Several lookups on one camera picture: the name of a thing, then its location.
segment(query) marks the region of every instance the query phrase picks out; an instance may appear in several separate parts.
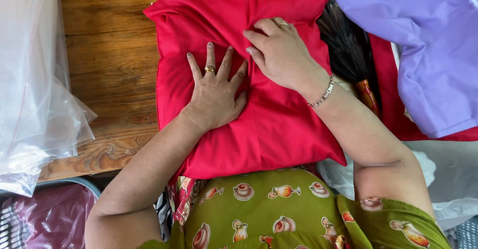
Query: gold ring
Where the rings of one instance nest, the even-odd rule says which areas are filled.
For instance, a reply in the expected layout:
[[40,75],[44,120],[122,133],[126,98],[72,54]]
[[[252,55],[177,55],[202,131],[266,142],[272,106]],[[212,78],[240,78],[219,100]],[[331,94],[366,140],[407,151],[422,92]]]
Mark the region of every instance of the gold ring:
[[206,70],[206,72],[216,72],[216,68],[212,65],[207,65],[206,67],[204,67],[204,70]]
[[289,28],[289,29],[291,28],[290,25],[289,25],[289,24],[287,23],[287,21],[285,21],[285,20],[281,21],[281,23],[279,23],[278,27],[280,27],[281,25],[284,25],[284,26],[286,26],[286,27]]

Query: bracelet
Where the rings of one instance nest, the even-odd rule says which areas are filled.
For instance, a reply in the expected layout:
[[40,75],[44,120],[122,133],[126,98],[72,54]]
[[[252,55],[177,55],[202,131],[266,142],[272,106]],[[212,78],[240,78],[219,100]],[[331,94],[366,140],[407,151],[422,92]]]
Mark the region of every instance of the bracelet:
[[327,99],[329,94],[331,94],[333,87],[334,87],[334,80],[332,79],[332,76],[330,76],[330,83],[329,83],[329,87],[326,90],[326,93],[322,96],[322,98],[320,98],[320,100],[314,102],[313,104],[310,104],[309,102],[307,102],[307,105],[310,107],[316,107],[321,105]]

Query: wooden surface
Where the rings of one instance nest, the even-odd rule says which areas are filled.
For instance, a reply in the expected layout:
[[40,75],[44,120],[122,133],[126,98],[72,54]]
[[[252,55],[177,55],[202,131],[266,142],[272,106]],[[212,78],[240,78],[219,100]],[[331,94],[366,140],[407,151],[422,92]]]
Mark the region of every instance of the wooden surface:
[[159,55],[142,13],[155,1],[62,0],[72,92],[98,114],[96,139],[43,167],[40,182],[122,168],[158,131]]

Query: woman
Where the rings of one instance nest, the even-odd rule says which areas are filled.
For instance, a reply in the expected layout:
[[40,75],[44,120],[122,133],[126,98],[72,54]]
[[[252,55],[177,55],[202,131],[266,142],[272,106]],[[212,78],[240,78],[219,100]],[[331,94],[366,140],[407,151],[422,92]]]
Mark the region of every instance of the woman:
[[[184,227],[176,222],[170,240],[162,243],[152,203],[200,137],[236,119],[246,103],[245,94],[236,100],[234,95],[247,64],[228,81],[232,48],[217,73],[204,75],[188,53],[195,83],[191,102],[105,189],[87,220],[87,247],[448,248],[414,154],[340,86],[325,94],[330,76],[292,24],[263,19],[255,28],[264,34],[244,31],[254,45],[248,53],[269,79],[317,103],[311,108],[355,161],[361,201],[334,196],[304,170],[216,178],[199,195]],[[206,66],[215,66],[212,43]]]

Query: lavender fabric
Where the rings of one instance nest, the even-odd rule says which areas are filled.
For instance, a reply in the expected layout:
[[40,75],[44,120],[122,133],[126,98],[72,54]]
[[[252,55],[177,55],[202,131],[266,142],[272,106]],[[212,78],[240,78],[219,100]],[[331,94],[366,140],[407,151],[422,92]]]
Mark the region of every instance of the lavender fabric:
[[367,32],[403,45],[398,91],[439,138],[478,125],[478,0],[337,0]]

